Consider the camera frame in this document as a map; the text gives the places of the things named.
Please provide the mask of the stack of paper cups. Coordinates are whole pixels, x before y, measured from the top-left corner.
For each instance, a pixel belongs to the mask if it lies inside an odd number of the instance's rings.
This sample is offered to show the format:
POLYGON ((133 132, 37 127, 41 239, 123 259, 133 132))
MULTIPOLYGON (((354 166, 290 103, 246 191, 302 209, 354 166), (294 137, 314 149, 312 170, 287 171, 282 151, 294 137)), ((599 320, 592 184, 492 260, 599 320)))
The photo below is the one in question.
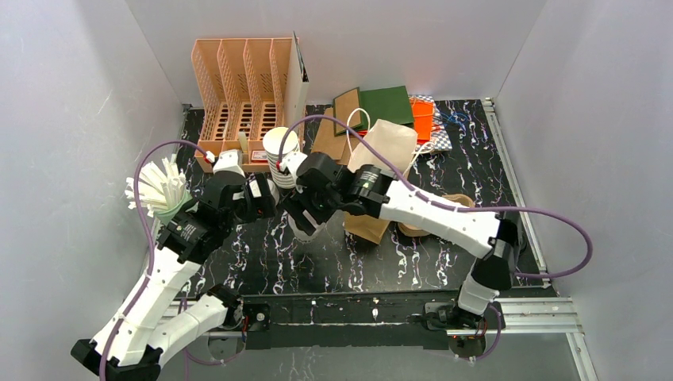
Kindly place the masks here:
POLYGON ((301 152, 298 135, 294 131, 289 132, 283 147, 281 147, 282 139, 287 132, 287 127, 276 127, 269 130, 262 140, 263 149, 267 152, 267 163, 271 171, 271 177, 277 187, 285 190, 296 187, 298 173, 296 177, 282 175, 277 168, 277 162, 290 152, 301 152))

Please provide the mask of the tan paper bag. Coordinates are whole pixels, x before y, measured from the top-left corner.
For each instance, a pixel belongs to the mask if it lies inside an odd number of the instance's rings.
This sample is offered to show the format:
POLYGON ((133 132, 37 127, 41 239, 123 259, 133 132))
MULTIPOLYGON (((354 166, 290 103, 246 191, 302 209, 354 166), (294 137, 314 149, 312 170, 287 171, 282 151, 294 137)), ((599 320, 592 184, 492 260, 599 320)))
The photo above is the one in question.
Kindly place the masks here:
POLYGON ((364 215, 344 213, 344 230, 373 244, 380 244, 389 221, 379 218, 383 196, 397 178, 395 167, 405 178, 417 147, 417 132, 412 127, 378 119, 358 143, 348 162, 356 175, 356 190, 375 199, 364 200, 364 215))

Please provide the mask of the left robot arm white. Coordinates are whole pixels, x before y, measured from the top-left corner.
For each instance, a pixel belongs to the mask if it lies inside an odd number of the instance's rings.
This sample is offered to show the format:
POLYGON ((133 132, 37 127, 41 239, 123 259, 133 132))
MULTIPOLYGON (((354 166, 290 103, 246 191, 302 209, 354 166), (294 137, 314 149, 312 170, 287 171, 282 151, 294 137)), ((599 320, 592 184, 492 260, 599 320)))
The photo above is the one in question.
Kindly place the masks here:
POLYGON ((213 175, 197 198, 188 198, 165 222, 153 255, 116 314, 71 356, 102 380, 156 380, 162 367, 217 327, 246 329, 241 296, 216 285, 170 321, 162 316, 187 281, 237 226, 273 217, 279 192, 263 173, 213 175))

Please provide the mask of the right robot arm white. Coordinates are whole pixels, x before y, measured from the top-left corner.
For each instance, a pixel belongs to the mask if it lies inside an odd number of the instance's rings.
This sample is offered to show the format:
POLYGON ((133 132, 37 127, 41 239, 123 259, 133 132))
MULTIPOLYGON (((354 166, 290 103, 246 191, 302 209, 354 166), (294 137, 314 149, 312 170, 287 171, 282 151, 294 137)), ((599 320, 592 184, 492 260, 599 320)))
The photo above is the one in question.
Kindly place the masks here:
POLYGON ((460 288, 458 311, 482 315, 511 288, 521 238, 517 221, 464 208, 373 164, 350 171, 321 152, 293 152, 278 166, 294 181, 280 206, 298 239, 314 239, 338 210, 401 222, 457 244, 475 258, 460 288))

